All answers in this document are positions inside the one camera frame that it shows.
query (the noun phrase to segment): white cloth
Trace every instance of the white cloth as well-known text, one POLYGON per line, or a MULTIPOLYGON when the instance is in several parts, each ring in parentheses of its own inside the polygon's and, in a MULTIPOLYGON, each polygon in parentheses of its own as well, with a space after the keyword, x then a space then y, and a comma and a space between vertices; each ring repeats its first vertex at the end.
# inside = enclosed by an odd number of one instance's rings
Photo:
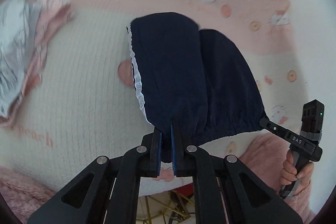
POLYGON ((0 4, 0 116, 7 118, 20 96, 34 49, 41 4, 6 0, 0 4))

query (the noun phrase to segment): black handle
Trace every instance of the black handle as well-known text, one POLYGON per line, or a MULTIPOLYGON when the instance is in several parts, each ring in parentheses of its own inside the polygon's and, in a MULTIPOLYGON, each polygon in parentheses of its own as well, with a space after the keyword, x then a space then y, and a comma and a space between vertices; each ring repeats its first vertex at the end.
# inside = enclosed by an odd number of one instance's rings
MULTIPOLYGON (((305 157, 304 155, 300 155, 298 152, 293 151, 293 157, 294 162, 293 166, 295 166, 297 170, 297 174, 300 173, 300 171, 307 165, 307 163, 310 161, 305 157)), ((283 186, 279 192, 279 195, 283 199, 289 199, 295 194, 296 188, 299 186, 301 182, 301 179, 297 179, 296 181, 293 181, 290 185, 283 186)))

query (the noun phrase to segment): human hand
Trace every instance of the human hand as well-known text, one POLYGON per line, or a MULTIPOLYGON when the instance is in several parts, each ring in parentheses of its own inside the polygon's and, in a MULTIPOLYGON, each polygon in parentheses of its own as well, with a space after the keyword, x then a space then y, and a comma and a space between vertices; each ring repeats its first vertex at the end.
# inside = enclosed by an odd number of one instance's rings
POLYGON ((288 150, 286 155, 286 160, 283 162, 283 169, 281 170, 280 184, 290 185, 293 181, 301 179, 301 182, 295 194, 299 194, 302 190, 308 187, 310 183, 310 177, 314 171, 314 163, 310 161, 299 173, 297 173, 296 168, 292 165, 294 162, 294 157, 291 150, 288 150))

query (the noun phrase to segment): white seam edge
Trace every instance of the white seam edge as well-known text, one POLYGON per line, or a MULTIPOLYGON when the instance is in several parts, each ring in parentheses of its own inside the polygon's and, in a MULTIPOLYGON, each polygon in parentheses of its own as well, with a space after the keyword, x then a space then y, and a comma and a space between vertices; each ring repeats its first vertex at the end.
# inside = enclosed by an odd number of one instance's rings
POLYGON ((138 69, 137 61, 135 59, 135 53, 132 49, 132 31, 131 31, 131 24, 128 24, 127 26, 127 31, 128 31, 128 43, 129 43, 129 50, 130 50, 130 55, 131 55, 131 61, 133 64, 133 69, 134 69, 134 86, 135 86, 135 95, 139 101, 140 105, 140 110, 142 111, 143 115, 145 115, 146 121, 150 123, 147 120, 146 116, 146 110, 145 110, 145 99, 142 94, 142 83, 141 83, 141 76, 140 72, 138 69))

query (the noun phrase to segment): finger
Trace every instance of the finger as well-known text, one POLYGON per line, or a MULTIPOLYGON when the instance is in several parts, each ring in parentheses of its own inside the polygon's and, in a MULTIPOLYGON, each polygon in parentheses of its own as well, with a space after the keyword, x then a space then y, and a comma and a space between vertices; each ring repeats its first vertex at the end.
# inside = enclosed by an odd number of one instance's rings
POLYGON ((311 174, 314 171, 314 163, 312 161, 310 161, 309 163, 306 164, 305 167, 303 167, 303 169, 298 173, 298 175, 296 176, 298 179, 306 177, 308 175, 311 176, 311 174))
POLYGON ((287 151, 286 159, 289 161, 290 164, 293 164, 293 162, 294 162, 294 157, 293 157, 293 153, 292 153, 291 150, 288 150, 288 151, 287 151))
POLYGON ((288 173, 291 173, 293 175, 297 174, 296 168, 293 165, 291 165, 288 160, 285 160, 282 165, 288 173))
POLYGON ((291 181, 286 180, 286 179, 283 178, 283 177, 280 178, 280 185, 290 185, 290 184, 292 184, 291 181))
POLYGON ((297 177, 295 175, 288 173, 285 169, 281 170, 281 176, 289 181, 297 180, 297 177))

